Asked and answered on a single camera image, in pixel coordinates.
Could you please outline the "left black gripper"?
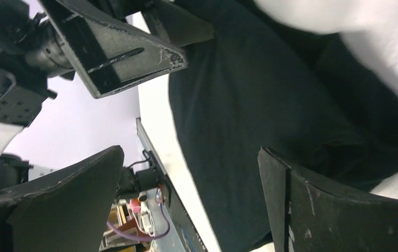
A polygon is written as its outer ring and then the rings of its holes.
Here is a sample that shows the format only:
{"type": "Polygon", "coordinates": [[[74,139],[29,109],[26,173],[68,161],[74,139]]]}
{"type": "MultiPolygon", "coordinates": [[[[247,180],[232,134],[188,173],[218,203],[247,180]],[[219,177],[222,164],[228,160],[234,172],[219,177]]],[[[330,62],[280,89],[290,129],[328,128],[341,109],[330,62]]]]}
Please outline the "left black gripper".
{"type": "Polygon", "coordinates": [[[25,1],[0,1],[0,48],[23,57],[49,78],[73,80],[75,70],[62,51],[64,42],[45,17],[45,13],[37,13],[30,18],[25,1]]]}

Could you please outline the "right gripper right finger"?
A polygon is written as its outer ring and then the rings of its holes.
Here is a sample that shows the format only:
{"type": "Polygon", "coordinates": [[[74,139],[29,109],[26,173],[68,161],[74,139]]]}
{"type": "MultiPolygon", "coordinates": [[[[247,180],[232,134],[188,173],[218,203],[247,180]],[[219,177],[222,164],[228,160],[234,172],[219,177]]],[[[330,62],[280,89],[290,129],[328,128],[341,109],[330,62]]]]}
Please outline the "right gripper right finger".
{"type": "Polygon", "coordinates": [[[398,199],[340,184],[262,148],[275,251],[398,251],[398,199]]]}

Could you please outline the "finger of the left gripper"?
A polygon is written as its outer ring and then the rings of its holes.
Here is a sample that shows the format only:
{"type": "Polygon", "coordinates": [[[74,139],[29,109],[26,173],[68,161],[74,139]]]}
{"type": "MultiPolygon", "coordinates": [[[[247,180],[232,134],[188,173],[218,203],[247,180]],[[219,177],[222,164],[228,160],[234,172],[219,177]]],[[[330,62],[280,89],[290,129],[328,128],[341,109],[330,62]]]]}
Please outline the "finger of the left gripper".
{"type": "Polygon", "coordinates": [[[150,33],[176,47],[214,38],[213,26],[171,1],[144,1],[141,11],[150,33]]]}
{"type": "Polygon", "coordinates": [[[61,50],[100,99],[187,67],[185,52],[101,11],[89,1],[40,1],[61,50]]]}

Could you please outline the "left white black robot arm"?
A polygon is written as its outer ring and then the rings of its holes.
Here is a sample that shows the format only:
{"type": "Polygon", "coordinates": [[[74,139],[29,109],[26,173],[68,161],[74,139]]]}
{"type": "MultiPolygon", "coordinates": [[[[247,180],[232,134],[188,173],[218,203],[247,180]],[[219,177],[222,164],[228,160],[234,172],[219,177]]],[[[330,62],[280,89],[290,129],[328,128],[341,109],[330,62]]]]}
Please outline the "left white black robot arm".
{"type": "Polygon", "coordinates": [[[53,77],[78,75],[101,99],[188,66],[183,47],[212,25],[172,1],[0,1],[0,155],[31,125],[53,77]]]}

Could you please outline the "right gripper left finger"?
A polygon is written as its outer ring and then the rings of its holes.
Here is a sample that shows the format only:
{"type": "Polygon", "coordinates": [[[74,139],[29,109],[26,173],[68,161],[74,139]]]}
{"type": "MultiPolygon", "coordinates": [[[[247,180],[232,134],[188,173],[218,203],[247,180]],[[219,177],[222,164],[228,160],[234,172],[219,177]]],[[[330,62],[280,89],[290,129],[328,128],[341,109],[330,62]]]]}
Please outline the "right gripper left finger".
{"type": "Polygon", "coordinates": [[[98,251],[118,187],[123,149],[0,190],[0,251],[98,251]]]}

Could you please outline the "black t shirt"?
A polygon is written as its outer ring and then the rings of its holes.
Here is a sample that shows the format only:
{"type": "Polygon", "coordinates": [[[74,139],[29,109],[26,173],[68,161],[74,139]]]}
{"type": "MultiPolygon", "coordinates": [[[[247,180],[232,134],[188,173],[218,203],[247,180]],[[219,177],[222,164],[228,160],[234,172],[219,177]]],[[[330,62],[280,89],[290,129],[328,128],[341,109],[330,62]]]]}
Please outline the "black t shirt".
{"type": "Polygon", "coordinates": [[[398,172],[398,98],[338,34],[286,27],[253,1],[177,1],[214,38],[170,75],[177,138],[222,251],[271,241],[258,152],[370,191],[398,172]]]}

